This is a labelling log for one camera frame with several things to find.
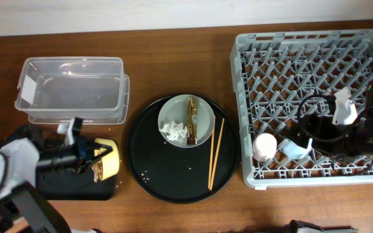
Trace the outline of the yellow bowl with food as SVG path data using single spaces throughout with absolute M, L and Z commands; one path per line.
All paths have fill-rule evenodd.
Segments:
M 102 157 L 98 162 L 92 165 L 94 173 L 94 182 L 105 181 L 110 177 L 116 175 L 120 168 L 120 157 L 117 144 L 114 140 L 109 139 L 95 139 L 95 142 L 111 146 L 112 152 Z

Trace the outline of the blue plastic cup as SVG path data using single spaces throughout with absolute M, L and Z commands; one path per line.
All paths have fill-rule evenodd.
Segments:
M 295 144 L 293 141 L 289 140 L 288 143 L 282 148 L 284 154 L 295 160 L 303 159 L 307 154 L 311 151 L 312 146 L 312 139 L 309 139 L 308 147 L 303 148 Z

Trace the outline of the pink plastic cup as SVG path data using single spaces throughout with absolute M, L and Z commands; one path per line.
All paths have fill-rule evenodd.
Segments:
M 277 140 L 270 133 L 259 134 L 252 143 L 253 158 L 259 162 L 272 159 L 277 152 Z

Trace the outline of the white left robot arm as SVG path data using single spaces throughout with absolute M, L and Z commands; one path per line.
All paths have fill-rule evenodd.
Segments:
M 36 189 L 38 172 L 70 169 L 94 172 L 94 181 L 105 181 L 120 168 L 117 144 L 108 139 L 88 139 L 73 120 L 58 126 L 65 141 L 47 147 L 41 131 L 21 126 L 0 143 L 0 232 L 25 219 L 24 232 L 72 232 L 63 216 Z

